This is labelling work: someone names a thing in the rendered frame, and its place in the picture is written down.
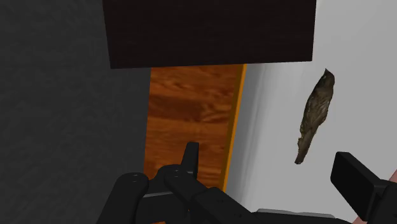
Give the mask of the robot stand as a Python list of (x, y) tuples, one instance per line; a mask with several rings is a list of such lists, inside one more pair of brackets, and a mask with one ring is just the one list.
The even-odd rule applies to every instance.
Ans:
[(317, 0), (102, 0), (113, 69), (312, 60)]

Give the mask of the brown bird figure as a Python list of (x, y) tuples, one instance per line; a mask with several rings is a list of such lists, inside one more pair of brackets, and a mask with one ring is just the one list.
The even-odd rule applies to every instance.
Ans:
[(301, 136), (297, 141), (298, 153), (295, 158), (295, 164), (297, 165), (304, 161), (319, 126), (324, 123), (328, 116), (334, 86), (335, 76), (328, 69), (325, 69), (305, 103), (300, 124)]

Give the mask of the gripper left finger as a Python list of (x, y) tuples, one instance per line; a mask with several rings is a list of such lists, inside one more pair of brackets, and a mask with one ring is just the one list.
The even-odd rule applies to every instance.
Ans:
[(199, 144), (189, 142), (180, 164), (153, 179), (140, 172), (115, 182), (96, 224), (263, 224), (219, 188), (197, 180)]

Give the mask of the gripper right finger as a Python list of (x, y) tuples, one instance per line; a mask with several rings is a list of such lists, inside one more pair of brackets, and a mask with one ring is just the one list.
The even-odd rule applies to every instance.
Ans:
[(397, 224), (397, 183), (380, 179), (349, 152), (335, 154), (330, 180), (367, 224)]

